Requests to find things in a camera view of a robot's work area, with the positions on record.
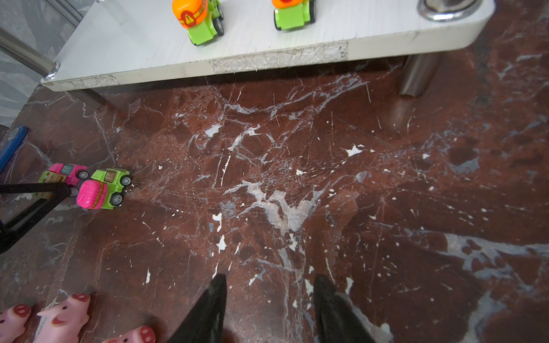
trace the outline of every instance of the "toy car wheel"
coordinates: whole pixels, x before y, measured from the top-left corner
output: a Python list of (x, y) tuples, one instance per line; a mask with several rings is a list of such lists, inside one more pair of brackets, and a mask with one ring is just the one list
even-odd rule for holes
[(223, 36), (225, 31), (223, 30), (223, 24), (221, 23), (221, 20), (219, 19), (219, 17), (214, 19), (213, 24), (214, 24), (215, 32), (217, 32), (218, 35)]
[(282, 28), (278, 27), (278, 25), (276, 25), (276, 12), (273, 12), (273, 18), (274, 18), (274, 26), (276, 27), (276, 29), (278, 31), (282, 31)]
[(85, 180), (88, 178), (89, 173), (85, 170), (82, 170), (82, 171), (79, 171), (77, 175), (79, 179)]
[(225, 19), (225, 16), (223, 15), (223, 11), (221, 10), (221, 6), (217, 5), (217, 11), (219, 12), (219, 19), (221, 20)]
[(122, 184), (122, 186), (129, 186), (130, 183), (132, 183), (132, 179), (129, 176), (122, 176), (122, 178), (120, 179), (120, 183)]
[(316, 1), (315, 0), (309, 1), (309, 14), (311, 15), (310, 23), (312, 24), (316, 21)]
[(114, 193), (110, 197), (110, 204), (112, 206), (119, 206), (120, 204), (122, 204), (122, 200), (124, 200), (124, 196), (122, 196), (122, 193)]
[(71, 187), (71, 188), (70, 188), (70, 195), (69, 195), (69, 196), (70, 196), (71, 198), (74, 198), (75, 196), (78, 195), (79, 192), (80, 192), (80, 190), (79, 190), (78, 188), (76, 188), (76, 187)]

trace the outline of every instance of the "warning sign sticker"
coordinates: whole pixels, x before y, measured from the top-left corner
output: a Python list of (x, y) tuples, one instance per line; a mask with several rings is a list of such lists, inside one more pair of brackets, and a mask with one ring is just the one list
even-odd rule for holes
[(206, 9), (206, 3), (208, 0), (202, 0), (202, 5), (195, 13), (190, 11), (183, 11), (181, 13), (181, 22), (189, 27), (193, 27), (197, 24), (197, 18), (204, 12)]

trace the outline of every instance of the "green toy car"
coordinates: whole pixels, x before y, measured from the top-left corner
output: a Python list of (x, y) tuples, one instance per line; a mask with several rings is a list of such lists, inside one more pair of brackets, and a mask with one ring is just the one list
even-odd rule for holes
[(225, 33), (219, 0), (173, 0), (172, 10), (196, 46)]
[(127, 170), (96, 170), (91, 180), (82, 183), (76, 203), (89, 210), (112, 210), (122, 204), (122, 191), (131, 183), (130, 172)]
[(277, 30), (293, 29), (316, 21), (315, 0), (272, 0), (272, 3)]

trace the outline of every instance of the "blue object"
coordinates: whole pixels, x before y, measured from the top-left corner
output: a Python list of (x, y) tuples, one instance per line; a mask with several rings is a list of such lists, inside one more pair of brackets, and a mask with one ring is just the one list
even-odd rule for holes
[(18, 126), (9, 133), (8, 141), (0, 153), (0, 173), (4, 170), (5, 165), (8, 164), (9, 159), (12, 158), (28, 131), (29, 129), (25, 126)]

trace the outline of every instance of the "gray wall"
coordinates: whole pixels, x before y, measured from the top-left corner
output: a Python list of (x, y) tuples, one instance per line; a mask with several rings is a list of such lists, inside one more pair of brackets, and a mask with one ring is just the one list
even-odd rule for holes
[[(95, 0), (68, 0), (85, 15)], [(0, 0), (0, 26), (55, 59), (75, 27), (45, 0)], [(11, 126), (41, 76), (0, 52), (0, 124)]]

